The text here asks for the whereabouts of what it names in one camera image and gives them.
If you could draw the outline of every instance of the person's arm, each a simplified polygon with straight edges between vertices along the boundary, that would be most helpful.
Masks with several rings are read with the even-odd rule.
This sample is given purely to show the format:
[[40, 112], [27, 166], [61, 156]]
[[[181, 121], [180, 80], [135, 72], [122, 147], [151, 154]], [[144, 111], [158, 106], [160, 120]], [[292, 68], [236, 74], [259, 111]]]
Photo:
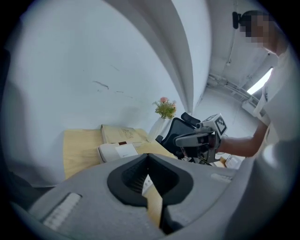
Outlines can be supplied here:
[[260, 121], [252, 137], [223, 137], [217, 152], [225, 152], [241, 157], [252, 157], [259, 150], [267, 128], [268, 127]]

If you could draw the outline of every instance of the pink flower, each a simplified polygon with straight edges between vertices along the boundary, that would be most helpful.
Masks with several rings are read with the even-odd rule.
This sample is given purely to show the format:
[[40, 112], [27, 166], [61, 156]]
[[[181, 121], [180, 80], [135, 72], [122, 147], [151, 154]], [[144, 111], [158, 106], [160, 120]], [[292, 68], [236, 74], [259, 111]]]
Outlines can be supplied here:
[[161, 97], [160, 102], [165, 103], [168, 101], [168, 98], [166, 97]]

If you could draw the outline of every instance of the white shirt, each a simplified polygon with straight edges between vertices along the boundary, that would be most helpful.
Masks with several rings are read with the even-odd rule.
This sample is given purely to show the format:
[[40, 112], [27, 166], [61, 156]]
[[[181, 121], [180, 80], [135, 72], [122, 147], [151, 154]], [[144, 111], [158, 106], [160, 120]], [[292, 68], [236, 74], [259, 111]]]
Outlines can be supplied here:
[[257, 154], [269, 144], [299, 136], [299, 81], [298, 62], [288, 46], [279, 56], [277, 67], [272, 70], [269, 80], [265, 83], [262, 97], [254, 110], [257, 118], [268, 126]]

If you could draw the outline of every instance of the fluorescent light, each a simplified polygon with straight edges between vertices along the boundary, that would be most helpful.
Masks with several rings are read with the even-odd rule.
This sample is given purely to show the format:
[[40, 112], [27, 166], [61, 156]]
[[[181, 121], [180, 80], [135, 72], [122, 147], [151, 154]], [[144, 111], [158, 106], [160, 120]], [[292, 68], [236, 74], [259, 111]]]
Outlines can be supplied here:
[[269, 69], [269, 71], [256, 83], [254, 84], [248, 91], [247, 93], [249, 94], [253, 94], [256, 91], [258, 91], [259, 89], [261, 89], [264, 84], [268, 81], [268, 79], [270, 78], [271, 72], [272, 72], [273, 68], [271, 67]]

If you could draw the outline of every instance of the wooden table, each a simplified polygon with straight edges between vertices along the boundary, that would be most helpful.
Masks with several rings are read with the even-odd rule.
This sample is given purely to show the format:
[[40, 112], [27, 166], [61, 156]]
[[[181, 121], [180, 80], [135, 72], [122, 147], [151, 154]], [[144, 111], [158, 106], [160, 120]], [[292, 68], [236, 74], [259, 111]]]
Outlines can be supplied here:
[[[143, 140], [147, 133], [142, 129], [136, 129]], [[66, 179], [89, 167], [103, 163], [97, 153], [97, 147], [103, 144], [100, 130], [71, 129], [64, 132], [63, 162]], [[158, 142], [145, 142], [136, 148], [138, 154], [156, 153], [171, 158], [176, 157], [168, 152]], [[148, 200], [148, 215], [159, 226], [162, 198], [152, 185], [144, 195]]]

